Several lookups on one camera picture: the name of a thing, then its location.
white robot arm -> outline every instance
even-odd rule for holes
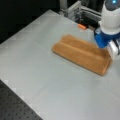
[[[99,22],[101,32],[95,36],[100,48],[108,48],[113,59],[120,54],[120,0],[106,0]]]

tabletop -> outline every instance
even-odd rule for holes
[[[94,42],[93,32],[49,10],[0,45],[0,79],[44,120],[118,120],[120,63],[103,77],[54,54],[71,34]]]

